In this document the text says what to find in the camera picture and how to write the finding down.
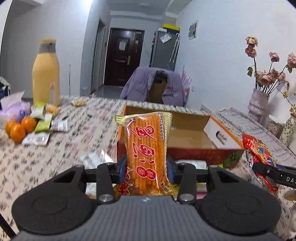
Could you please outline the orange mandarin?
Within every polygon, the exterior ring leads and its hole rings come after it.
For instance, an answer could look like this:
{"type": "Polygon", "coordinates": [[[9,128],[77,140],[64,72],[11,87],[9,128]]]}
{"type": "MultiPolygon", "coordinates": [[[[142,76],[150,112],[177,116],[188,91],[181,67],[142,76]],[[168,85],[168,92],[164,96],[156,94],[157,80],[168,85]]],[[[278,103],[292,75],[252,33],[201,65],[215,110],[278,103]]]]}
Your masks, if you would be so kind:
{"type": "Polygon", "coordinates": [[[8,137],[10,137],[11,135],[11,129],[17,124],[17,122],[15,120],[10,120],[6,123],[6,126],[5,126],[5,130],[6,130],[6,133],[8,135],[8,137]]]}
{"type": "Polygon", "coordinates": [[[25,136],[26,136],[25,128],[21,124],[15,123],[11,128],[10,138],[15,143],[21,143],[22,140],[25,138],[25,136]]]}
{"type": "Polygon", "coordinates": [[[37,121],[30,116],[26,116],[22,119],[21,126],[25,129],[26,133],[32,133],[35,131],[37,121]]]}

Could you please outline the yellow box on fridge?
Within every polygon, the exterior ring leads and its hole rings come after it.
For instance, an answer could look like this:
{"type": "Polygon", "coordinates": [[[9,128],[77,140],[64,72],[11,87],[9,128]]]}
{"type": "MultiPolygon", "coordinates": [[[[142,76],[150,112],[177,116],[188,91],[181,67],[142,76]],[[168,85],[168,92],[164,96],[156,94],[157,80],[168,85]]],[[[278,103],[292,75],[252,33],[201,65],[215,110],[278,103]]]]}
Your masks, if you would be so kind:
{"type": "Polygon", "coordinates": [[[174,25],[170,25],[170,24],[167,24],[167,23],[164,23],[163,24],[163,28],[174,30],[174,31],[179,31],[180,30],[180,27],[174,26],[174,25]]]}

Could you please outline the dark entrance door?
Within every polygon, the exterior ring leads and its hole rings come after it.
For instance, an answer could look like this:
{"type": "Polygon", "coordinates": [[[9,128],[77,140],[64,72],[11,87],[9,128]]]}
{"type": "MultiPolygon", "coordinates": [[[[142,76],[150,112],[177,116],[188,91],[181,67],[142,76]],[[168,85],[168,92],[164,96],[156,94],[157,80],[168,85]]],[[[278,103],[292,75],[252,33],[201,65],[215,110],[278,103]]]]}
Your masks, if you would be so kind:
{"type": "Polygon", "coordinates": [[[104,85],[125,86],[140,65],[143,42],[143,30],[111,28],[104,85]]]}

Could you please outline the front orange mandarin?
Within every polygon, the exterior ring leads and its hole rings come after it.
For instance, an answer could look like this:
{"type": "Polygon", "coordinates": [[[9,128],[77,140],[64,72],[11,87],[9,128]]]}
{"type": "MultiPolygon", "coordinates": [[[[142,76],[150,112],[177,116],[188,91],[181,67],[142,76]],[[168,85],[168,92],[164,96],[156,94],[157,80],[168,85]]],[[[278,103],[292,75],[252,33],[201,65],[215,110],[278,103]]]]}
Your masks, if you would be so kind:
{"type": "Polygon", "coordinates": [[[10,138],[15,143],[21,143],[22,140],[25,138],[25,136],[26,136],[25,128],[21,124],[15,123],[11,128],[10,138]]]}

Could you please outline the green snack bar lower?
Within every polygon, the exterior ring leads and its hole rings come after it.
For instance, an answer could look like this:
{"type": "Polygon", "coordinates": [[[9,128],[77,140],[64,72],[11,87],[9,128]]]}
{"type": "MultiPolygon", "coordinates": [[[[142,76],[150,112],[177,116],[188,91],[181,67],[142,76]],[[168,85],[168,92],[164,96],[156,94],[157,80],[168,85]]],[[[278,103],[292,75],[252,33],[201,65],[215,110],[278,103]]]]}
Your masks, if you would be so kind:
{"type": "Polygon", "coordinates": [[[51,122],[53,119],[52,113],[45,114],[45,119],[40,120],[35,128],[35,133],[48,132],[50,130],[51,122]]]}

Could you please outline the orange red cardboard box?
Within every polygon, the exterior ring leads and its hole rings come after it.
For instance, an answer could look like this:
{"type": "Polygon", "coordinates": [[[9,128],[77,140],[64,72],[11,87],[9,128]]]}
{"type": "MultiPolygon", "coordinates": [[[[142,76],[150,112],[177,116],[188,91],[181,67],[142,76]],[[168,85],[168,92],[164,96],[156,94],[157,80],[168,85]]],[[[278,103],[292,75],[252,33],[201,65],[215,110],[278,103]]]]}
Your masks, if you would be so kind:
{"type": "MultiPolygon", "coordinates": [[[[173,115],[171,130],[168,137],[166,157],[173,160],[202,160],[207,166],[222,165],[232,168],[239,162],[244,147],[215,117],[210,115],[194,115],[164,110],[149,110],[126,106],[123,114],[144,114],[154,112],[168,112],[173,115]]],[[[120,125],[117,142],[117,155],[126,155],[126,147],[120,125]]]]}

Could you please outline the pink ceramic vase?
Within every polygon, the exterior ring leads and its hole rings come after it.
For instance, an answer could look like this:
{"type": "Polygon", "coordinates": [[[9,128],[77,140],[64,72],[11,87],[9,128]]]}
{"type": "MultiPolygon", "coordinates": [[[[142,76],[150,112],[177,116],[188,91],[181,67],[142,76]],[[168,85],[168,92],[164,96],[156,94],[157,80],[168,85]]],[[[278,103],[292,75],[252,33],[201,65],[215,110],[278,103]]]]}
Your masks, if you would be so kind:
{"type": "Polygon", "coordinates": [[[253,90],[251,99],[248,104],[248,116],[260,123],[262,116],[266,112],[269,94],[261,90],[253,90]]]}

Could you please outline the purple jacket on chair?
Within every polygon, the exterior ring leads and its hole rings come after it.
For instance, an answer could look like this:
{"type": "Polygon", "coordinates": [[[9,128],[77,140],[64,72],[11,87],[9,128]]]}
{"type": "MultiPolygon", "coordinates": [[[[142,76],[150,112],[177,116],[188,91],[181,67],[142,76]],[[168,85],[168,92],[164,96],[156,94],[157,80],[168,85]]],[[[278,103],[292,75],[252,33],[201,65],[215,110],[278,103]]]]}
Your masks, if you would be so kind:
{"type": "Polygon", "coordinates": [[[147,101],[152,85],[157,77],[164,78],[166,82],[166,86],[160,95],[161,103],[184,107],[187,100],[180,75],[174,71],[162,68],[136,68],[123,87],[119,98],[140,102],[147,101]]]}

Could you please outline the green snack bar upper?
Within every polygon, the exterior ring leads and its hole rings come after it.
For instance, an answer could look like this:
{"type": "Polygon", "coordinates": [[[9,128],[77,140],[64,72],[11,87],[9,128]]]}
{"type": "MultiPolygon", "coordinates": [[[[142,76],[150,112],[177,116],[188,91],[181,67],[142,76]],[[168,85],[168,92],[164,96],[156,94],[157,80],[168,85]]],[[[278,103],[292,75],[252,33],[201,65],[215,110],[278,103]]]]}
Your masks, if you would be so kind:
{"type": "Polygon", "coordinates": [[[46,103],[37,101],[33,106],[30,117],[44,121],[45,112],[46,112],[46,103]]]}

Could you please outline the orange spicy strip snack pack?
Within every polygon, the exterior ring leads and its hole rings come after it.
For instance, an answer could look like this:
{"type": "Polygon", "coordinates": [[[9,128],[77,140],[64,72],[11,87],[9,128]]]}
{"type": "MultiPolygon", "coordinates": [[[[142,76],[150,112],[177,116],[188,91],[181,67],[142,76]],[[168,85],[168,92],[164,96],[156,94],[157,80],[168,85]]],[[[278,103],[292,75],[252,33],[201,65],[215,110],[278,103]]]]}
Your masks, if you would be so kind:
{"type": "Polygon", "coordinates": [[[172,117],[163,111],[115,116],[123,126],[127,156],[125,179],[114,187],[117,196],[171,194],[166,158],[172,117]]]}

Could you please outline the red noodle snack bag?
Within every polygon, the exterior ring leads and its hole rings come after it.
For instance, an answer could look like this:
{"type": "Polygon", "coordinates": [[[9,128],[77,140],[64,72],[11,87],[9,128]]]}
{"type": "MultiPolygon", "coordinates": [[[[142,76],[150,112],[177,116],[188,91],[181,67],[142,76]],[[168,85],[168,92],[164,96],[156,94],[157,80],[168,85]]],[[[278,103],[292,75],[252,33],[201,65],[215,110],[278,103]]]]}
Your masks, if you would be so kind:
{"type": "Polygon", "coordinates": [[[266,191],[276,193],[278,191],[278,184],[276,184],[271,178],[256,174],[252,170],[254,163],[263,163],[276,167],[276,162],[267,145],[261,140],[245,133],[242,134],[242,141],[244,148],[246,149],[247,163],[251,170],[251,183],[266,191]]]}

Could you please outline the yellow flower branches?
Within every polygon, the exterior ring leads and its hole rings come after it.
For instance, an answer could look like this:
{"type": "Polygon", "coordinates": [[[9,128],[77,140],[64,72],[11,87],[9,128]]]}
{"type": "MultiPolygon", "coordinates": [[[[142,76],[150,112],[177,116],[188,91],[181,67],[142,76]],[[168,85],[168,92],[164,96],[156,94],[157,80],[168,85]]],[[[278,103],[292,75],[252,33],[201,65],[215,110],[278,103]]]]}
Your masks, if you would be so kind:
{"type": "Polygon", "coordinates": [[[279,92],[282,94],[283,98],[290,104],[290,109],[289,109],[290,115],[296,118],[296,104],[290,102],[290,100],[288,99],[287,91],[279,90],[279,92]]]}

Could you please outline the right orange mandarin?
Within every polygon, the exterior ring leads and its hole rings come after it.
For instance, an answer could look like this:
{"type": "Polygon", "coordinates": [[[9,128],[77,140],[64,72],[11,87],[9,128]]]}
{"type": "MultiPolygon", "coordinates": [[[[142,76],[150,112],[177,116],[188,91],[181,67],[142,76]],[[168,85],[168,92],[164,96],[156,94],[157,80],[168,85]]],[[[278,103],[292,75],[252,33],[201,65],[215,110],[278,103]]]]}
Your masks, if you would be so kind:
{"type": "Polygon", "coordinates": [[[35,131],[37,121],[30,116],[26,116],[22,119],[21,126],[25,129],[26,133],[32,133],[35,131]]]}

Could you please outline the folded pink grey blanket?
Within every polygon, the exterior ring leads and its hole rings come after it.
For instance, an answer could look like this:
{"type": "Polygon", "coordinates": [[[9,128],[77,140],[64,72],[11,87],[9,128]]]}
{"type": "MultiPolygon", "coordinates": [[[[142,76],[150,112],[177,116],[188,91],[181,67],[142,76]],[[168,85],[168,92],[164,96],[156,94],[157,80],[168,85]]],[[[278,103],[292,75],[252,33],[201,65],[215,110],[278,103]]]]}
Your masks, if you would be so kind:
{"type": "Polygon", "coordinates": [[[215,112],[219,120],[227,121],[241,133],[256,137],[267,145],[277,163],[283,165],[295,165],[295,154],[279,141],[265,127],[256,122],[248,115],[234,108],[223,109],[215,112]]]}

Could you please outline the white sachet by green bars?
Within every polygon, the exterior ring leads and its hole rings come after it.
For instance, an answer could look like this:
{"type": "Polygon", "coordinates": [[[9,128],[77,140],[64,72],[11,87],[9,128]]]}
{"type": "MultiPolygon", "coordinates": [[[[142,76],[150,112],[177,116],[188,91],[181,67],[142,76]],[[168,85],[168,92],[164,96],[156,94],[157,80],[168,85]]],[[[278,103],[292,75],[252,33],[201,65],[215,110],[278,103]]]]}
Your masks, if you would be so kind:
{"type": "Polygon", "coordinates": [[[67,120],[53,120],[51,122],[50,130],[52,132],[67,133],[67,132],[69,132],[68,121],[67,120]]]}

